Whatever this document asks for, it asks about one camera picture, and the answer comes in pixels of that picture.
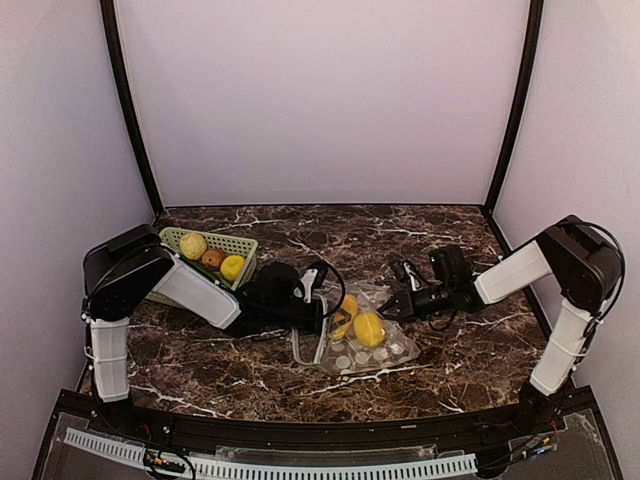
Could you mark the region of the clear zip top bag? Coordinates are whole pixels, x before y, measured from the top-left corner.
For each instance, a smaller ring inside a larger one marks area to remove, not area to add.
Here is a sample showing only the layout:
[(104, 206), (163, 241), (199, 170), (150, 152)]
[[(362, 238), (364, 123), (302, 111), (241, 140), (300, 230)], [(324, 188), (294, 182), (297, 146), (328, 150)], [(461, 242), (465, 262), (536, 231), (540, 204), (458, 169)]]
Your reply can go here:
[(340, 309), (323, 320), (318, 334), (305, 341), (299, 331), (291, 333), (294, 360), (344, 376), (393, 369), (416, 359), (416, 343), (397, 322), (377, 312), (390, 297), (388, 286), (349, 283)]

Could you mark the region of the brown fake food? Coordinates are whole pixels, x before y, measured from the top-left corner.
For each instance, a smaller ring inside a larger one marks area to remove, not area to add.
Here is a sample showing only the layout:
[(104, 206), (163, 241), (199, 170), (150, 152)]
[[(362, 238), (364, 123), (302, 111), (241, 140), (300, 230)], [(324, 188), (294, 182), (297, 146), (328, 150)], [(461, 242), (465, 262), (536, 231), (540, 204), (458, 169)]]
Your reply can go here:
[(220, 249), (208, 249), (203, 253), (200, 262), (206, 269), (218, 271), (226, 257), (226, 253)]

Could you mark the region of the pale yellow fake food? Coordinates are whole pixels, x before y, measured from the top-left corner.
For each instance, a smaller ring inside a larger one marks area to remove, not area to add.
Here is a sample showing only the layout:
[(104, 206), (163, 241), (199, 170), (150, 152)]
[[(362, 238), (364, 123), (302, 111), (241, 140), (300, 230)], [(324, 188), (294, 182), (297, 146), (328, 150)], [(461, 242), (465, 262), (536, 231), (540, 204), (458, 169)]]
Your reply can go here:
[(199, 261), (208, 250), (205, 238), (195, 232), (189, 232), (182, 236), (179, 241), (181, 253), (189, 260)]

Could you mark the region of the green fake vegetable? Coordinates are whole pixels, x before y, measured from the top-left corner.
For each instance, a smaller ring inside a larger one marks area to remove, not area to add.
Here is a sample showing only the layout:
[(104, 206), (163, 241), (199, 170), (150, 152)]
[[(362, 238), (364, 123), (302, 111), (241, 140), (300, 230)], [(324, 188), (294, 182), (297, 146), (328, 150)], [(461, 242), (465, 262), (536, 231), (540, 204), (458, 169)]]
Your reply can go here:
[(233, 283), (227, 281), (219, 271), (208, 269), (200, 261), (191, 260), (185, 257), (182, 257), (181, 260), (212, 282), (219, 282), (224, 288), (232, 289)]

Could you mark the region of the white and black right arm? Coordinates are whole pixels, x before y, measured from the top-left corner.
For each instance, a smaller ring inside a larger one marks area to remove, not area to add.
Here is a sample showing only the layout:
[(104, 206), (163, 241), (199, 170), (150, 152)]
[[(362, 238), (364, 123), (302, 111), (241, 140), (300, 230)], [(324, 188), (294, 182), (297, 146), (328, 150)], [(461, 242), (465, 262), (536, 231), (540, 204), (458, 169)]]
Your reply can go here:
[(556, 287), (557, 306), (541, 308), (556, 315), (548, 321), (547, 344), (525, 383), (540, 396), (528, 396), (510, 413), (517, 432), (534, 432), (549, 416), (542, 397), (552, 397), (566, 384), (619, 300), (627, 276), (619, 240), (603, 226), (569, 215), (481, 273), (473, 271), (455, 244), (431, 251), (429, 263), (433, 280), (409, 260), (393, 262), (404, 287), (379, 308), (381, 316), (400, 323), (431, 322), (442, 313), (480, 312), (520, 292), (540, 300), (541, 287)]

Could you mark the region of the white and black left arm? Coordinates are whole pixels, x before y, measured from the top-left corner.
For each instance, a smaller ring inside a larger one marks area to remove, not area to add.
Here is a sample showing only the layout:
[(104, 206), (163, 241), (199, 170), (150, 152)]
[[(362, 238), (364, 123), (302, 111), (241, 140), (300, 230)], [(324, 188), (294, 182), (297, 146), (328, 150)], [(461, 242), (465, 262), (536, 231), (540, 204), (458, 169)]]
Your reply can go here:
[(141, 427), (140, 412), (126, 400), (128, 328), (143, 302), (189, 311), (236, 338), (271, 329), (319, 333), (329, 319), (329, 306), (317, 292), (332, 270), (325, 262), (312, 264), (304, 273), (282, 262), (255, 275), (243, 266), (237, 279), (226, 280), (221, 273), (207, 272), (199, 261), (149, 224), (84, 256), (85, 354), (93, 368), (93, 388), (105, 403), (101, 417), (120, 436), (134, 435)]

